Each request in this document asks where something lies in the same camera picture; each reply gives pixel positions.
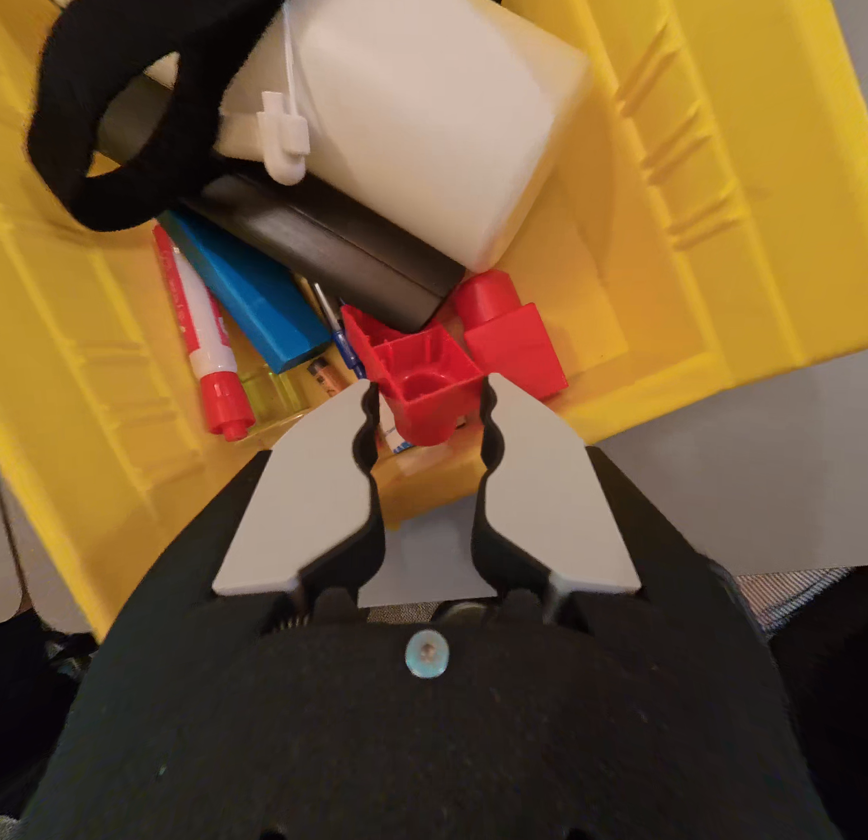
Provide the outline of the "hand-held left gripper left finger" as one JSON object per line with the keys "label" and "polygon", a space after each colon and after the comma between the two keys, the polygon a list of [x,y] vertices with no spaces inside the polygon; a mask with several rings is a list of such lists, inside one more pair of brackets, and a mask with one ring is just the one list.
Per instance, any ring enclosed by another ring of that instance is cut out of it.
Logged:
{"label": "hand-held left gripper left finger", "polygon": [[358,610],[385,561],[377,386],[357,381],[271,449],[212,582],[217,596],[288,596],[295,610]]}

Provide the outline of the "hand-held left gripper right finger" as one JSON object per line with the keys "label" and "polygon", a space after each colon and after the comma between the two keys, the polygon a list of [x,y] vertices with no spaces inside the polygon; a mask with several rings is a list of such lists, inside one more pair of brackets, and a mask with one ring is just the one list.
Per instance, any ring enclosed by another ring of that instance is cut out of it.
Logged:
{"label": "hand-held left gripper right finger", "polygon": [[480,416],[472,563],[498,607],[562,619],[577,595],[639,597],[641,579],[576,431],[500,373],[483,382]]}

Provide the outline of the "red building block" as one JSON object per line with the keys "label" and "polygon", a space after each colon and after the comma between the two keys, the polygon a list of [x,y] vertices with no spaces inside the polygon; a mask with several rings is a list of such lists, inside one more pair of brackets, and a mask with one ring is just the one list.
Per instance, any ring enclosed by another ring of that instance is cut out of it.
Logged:
{"label": "red building block", "polygon": [[459,418],[478,409],[483,372],[443,324],[401,333],[351,305],[342,306],[342,317],[367,378],[377,385],[404,440],[442,444]]}
{"label": "red building block", "polygon": [[451,304],[483,373],[499,373],[538,400],[568,388],[537,306],[522,303],[508,273],[490,270],[471,277],[453,292]]}

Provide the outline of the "yellow plastic bin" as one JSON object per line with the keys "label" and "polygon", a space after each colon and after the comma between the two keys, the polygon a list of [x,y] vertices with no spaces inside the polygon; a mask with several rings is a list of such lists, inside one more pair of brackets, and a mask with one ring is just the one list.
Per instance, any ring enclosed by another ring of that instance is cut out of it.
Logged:
{"label": "yellow plastic bin", "polygon": [[[594,86],[502,261],[553,334],[550,401],[599,443],[866,349],[866,105],[832,0],[504,0]],[[103,636],[168,542],[324,395],[270,377],[266,425],[210,435],[151,227],[93,235],[30,167],[50,0],[2,0],[2,475]]]}

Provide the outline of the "red cap whiteboard marker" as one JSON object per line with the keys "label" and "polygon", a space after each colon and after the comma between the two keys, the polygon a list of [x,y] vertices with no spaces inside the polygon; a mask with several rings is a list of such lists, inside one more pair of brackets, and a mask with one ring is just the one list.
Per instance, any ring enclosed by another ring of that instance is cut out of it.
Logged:
{"label": "red cap whiteboard marker", "polygon": [[247,437],[255,416],[243,389],[221,310],[167,232],[153,228],[156,255],[190,368],[199,384],[208,431],[227,442]]}

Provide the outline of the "small orange battery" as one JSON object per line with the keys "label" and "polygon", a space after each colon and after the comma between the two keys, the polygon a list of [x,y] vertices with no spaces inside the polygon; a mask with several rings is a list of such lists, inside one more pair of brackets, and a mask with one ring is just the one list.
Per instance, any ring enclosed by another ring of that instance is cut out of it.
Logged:
{"label": "small orange battery", "polygon": [[324,357],[312,360],[307,366],[307,372],[330,399],[338,396],[347,387],[343,377]]}

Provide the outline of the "blue pen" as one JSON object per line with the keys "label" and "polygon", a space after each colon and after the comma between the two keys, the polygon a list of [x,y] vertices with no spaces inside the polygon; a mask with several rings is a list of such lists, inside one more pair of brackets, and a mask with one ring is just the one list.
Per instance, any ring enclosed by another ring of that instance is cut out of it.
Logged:
{"label": "blue pen", "polygon": [[310,283],[311,292],[316,305],[330,329],[331,339],[337,347],[344,364],[358,379],[366,379],[367,375],[361,360],[347,337],[342,316],[342,305],[320,283]]}

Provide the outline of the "blue rectangular block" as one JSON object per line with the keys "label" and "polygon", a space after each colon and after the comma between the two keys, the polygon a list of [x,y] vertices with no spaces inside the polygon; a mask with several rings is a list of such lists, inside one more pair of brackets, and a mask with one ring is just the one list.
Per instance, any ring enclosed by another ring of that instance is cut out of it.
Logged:
{"label": "blue rectangular block", "polygon": [[185,207],[158,222],[272,372],[331,346],[329,329],[279,262]]}

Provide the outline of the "grey woven fabric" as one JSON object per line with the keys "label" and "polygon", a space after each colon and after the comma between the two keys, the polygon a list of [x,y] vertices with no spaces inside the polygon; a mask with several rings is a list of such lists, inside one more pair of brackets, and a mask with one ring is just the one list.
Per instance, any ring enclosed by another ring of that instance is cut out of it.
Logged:
{"label": "grey woven fabric", "polygon": [[797,612],[860,567],[818,568],[784,573],[737,575],[734,581],[765,640],[783,629]]}

